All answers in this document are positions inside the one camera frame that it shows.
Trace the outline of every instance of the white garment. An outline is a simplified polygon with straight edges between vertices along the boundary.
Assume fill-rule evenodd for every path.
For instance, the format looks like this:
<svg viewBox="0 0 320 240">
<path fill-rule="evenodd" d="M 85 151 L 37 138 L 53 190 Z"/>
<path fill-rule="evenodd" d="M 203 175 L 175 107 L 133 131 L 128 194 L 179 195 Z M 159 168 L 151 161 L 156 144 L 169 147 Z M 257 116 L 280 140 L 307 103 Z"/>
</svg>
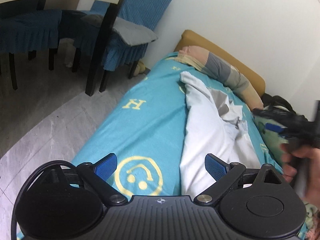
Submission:
<svg viewBox="0 0 320 240">
<path fill-rule="evenodd" d="M 185 83 L 189 109 L 180 162 L 181 194 L 194 199 L 215 183 L 204 166 L 208 153 L 226 163 L 240 162 L 247 168 L 261 165 L 242 122 L 242 106 L 229 102 L 228 95 L 219 90 L 209 91 L 189 72 L 182 72 L 180 80 Z"/>
</svg>

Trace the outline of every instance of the person's hand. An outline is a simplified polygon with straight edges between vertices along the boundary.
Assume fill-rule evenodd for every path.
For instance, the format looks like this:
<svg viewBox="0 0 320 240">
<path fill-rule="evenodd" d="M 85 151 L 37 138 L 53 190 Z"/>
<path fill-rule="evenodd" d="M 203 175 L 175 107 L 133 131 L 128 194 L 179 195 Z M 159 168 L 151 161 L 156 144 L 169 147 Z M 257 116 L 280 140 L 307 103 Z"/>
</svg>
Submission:
<svg viewBox="0 0 320 240">
<path fill-rule="evenodd" d="M 287 144 L 281 145 L 281 149 L 285 152 L 281 158 L 284 163 L 282 165 L 284 179 L 287 182 L 291 182 L 292 178 L 297 173 L 297 170 L 289 165 L 289 162 L 292 159 L 292 155 L 299 158 L 309 158 L 309 182 L 303 200 L 312 205 L 315 205 L 320 210 L 320 149 L 304 145 L 298 150 L 289 154 L 287 146 Z"/>
</svg>

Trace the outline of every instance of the bed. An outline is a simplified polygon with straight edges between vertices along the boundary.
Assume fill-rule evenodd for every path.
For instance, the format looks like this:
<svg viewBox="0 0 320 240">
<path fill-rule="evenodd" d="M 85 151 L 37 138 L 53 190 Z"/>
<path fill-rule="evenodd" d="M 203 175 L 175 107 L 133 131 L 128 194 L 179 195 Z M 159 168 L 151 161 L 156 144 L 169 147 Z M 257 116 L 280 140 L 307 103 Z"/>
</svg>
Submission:
<svg viewBox="0 0 320 240">
<path fill-rule="evenodd" d="M 215 44 L 187 30 L 175 51 L 188 45 L 204 47 L 230 62 L 246 75 L 259 95 L 264 93 L 264 80 Z M 173 60 L 175 55 L 177 52 L 160 60 L 142 82 L 124 95 L 72 163 L 95 163 L 113 152 L 118 158 L 118 168 L 108 183 L 129 199 L 132 195 L 180 195 L 179 163 L 188 110 L 179 75 L 188 71 L 207 87 L 227 93 L 235 105 L 243 106 L 248 133 L 260 163 L 271 163 L 281 170 L 270 156 L 247 105 L 228 87 Z"/>
</svg>

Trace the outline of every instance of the yellow smiley face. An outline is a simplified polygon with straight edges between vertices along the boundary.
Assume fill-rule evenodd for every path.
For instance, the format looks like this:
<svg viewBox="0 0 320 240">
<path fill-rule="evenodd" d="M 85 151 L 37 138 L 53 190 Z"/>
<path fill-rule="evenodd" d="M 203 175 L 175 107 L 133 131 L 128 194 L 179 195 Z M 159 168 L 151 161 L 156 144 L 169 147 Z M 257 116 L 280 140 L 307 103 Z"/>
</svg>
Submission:
<svg viewBox="0 0 320 240">
<path fill-rule="evenodd" d="M 162 178 L 162 173 L 161 173 L 161 170 L 159 169 L 158 165 L 156 164 L 156 162 L 149 158 L 149 157 L 143 157 L 143 156 L 132 156 L 132 157 L 128 157 L 124 160 L 122 160 L 116 171 L 115 171 L 115 183 L 116 183 L 116 186 L 118 187 L 119 191 L 122 193 L 122 194 L 125 194 L 129 197 L 132 197 L 133 193 L 124 188 L 123 185 L 121 184 L 121 181 L 120 181 L 120 172 L 121 172 L 121 169 L 123 168 L 123 166 L 125 166 L 127 163 L 131 162 L 131 161 L 148 161 L 153 167 L 154 169 L 156 170 L 157 174 L 158 174 L 158 177 L 159 177 L 159 182 L 158 182 L 158 185 L 156 187 L 156 189 L 151 193 L 149 194 L 150 196 L 156 196 L 156 195 L 159 195 L 159 193 L 161 192 L 162 190 L 162 186 L 163 186 L 163 178 Z M 130 169 L 128 169 L 126 171 L 126 174 L 127 174 L 127 181 L 129 183 L 135 183 L 136 182 L 136 178 L 135 176 L 132 174 L 132 171 L 135 170 L 136 168 L 142 168 L 145 170 L 146 172 L 146 175 L 147 175 L 147 180 L 148 181 L 153 181 L 153 178 L 152 178 L 152 175 L 151 175 L 151 172 L 150 170 L 142 163 L 139 163 L 138 165 L 135 165 L 133 167 L 131 167 Z M 145 190 L 147 189 L 148 187 L 148 184 L 147 182 L 145 182 L 144 180 L 141 180 L 138 182 L 138 187 L 141 189 L 141 190 Z"/>
</svg>

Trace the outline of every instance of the gray cushion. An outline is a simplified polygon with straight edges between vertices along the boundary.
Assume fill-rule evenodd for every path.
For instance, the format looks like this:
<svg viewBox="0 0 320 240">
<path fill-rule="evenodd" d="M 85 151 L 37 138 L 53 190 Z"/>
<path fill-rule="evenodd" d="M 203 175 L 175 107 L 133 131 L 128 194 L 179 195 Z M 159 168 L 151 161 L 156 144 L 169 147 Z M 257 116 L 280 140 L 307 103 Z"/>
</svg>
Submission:
<svg viewBox="0 0 320 240">
<path fill-rule="evenodd" d="M 90 14 L 83 16 L 81 19 L 95 27 L 100 28 L 103 17 L 103 15 L 99 14 Z M 158 39 L 157 35 L 147 27 L 128 22 L 119 17 L 116 18 L 112 30 L 116 32 L 121 37 L 123 42 L 129 46 L 146 44 Z"/>
</svg>

